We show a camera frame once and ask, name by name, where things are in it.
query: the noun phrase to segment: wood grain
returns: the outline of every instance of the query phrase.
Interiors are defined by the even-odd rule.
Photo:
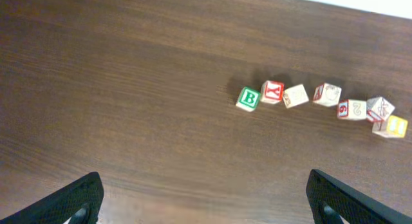
[[[412,117],[412,21],[298,0],[0,0],[0,218],[98,171],[101,223],[313,223],[322,169],[412,216],[412,133],[308,103],[326,81]]]

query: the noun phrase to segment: printed number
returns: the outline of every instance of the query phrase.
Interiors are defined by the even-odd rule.
[[[341,106],[340,108],[339,108],[339,112],[340,113],[343,113],[343,112],[345,112],[345,111],[347,111],[348,110],[348,108],[346,107],[346,106]]]
[[[355,114],[355,115],[361,115],[362,114],[362,111],[361,111],[361,104],[360,103],[358,103],[358,102],[354,102],[353,103],[353,107],[354,107],[354,110],[353,110],[353,113]]]

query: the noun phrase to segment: number 2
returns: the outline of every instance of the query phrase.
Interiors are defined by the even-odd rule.
[[[362,114],[362,111],[361,111],[361,104],[360,103],[358,103],[358,102],[354,102],[353,103],[353,113],[355,114],[355,115],[361,115]]]

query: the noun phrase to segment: block face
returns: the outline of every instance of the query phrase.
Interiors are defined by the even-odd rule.
[[[348,108],[349,108],[349,103],[347,100],[340,102],[337,106],[337,117],[338,118],[348,117],[349,115]]]
[[[368,100],[368,120],[370,122],[381,122],[387,120],[395,107],[383,97],[371,98]]]
[[[261,101],[269,104],[277,104],[282,100],[283,83],[266,81],[261,88]]]
[[[316,87],[316,89],[315,89],[315,95],[314,95],[314,102],[315,102],[316,100],[321,99],[321,97],[322,97],[322,92],[323,92],[323,87],[324,87],[324,84]]]
[[[337,117],[347,120],[366,119],[366,101],[348,99],[338,104]]]
[[[349,99],[349,119],[364,120],[366,119],[366,101]]]
[[[314,103],[326,107],[336,106],[339,103],[341,93],[342,88],[324,83],[316,88]]]
[[[245,87],[242,89],[236,106],[246,111],[253,111],[259,103],[260,93],[254,89]]]
[[[298,106],[308,101],[309,98],[303,84],[288,88],[283,92],[283,102],[286,108]]]
[[[369,122],[372,122],[372,123],[383,122],[384,121],[383,119],[381,119],[381,117],[379,117],[377,114],[375,114],[375,112],[373,112],[371,110],[368,110],[366,112],[366,119]]]
[[[391,115],[385,122],[374,123],[372,132],[385,138],[404,138],[407,123],[407,120]]]
[[[407,130],[407,120],[403,118],[396,117],[395,115],[391,115],[388,118],[388,126],[386,128],[386,132],[390,135],[404,138]]]

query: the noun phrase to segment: alphabet block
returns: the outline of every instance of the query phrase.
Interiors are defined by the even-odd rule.
[[[337,106],[337,118],[345,120],[366,119],[366,101],[343,100]]]
[[[326,107],[336,106],[339,103],[341,92],[342,88],[324,83],[316,87],[314,103]]]
[[[254,89],[245,87],[242,89],[236,106],[245,111],[252,112],[256,109],[259,103],[260,93]]]
[[[288,88],[283,92],[283,102],[288,109],[308,101],[309,98],[303,84]]]
[[[283,83],[266,81],[261,88],[261,98],[260,101],[269,104],[277,104],[282,101],[283,95]]]
[[[395,107],[383,97],[368,99],[367,119],[369,122],[383,122],[389,118]]]
[[[384,122],[374,123],[372,133],[383,136],[384,138],[404,138],[406,130],[407,120],[391,115]]]

